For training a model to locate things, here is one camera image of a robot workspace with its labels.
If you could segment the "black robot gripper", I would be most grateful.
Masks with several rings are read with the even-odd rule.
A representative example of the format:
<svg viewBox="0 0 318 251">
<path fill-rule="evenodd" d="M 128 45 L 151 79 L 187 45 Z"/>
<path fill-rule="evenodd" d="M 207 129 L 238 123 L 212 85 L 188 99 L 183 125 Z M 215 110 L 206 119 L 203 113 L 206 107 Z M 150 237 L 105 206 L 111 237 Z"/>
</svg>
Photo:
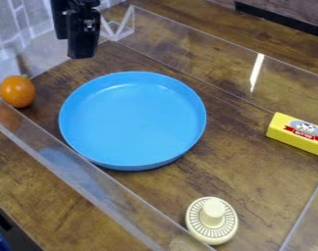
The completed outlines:
<svg viewBox="0 0 318 251">
<path fill-rule="evenodd" d="M 96 55 L 100 12 L 88 8 L 80 11 L 68 10 L 93 8 L 99 5 L 100 0 L 50 0 L 57 38 L 68 38 L 68 56 L 73 59 L 87 59 Z"/>
</svg>

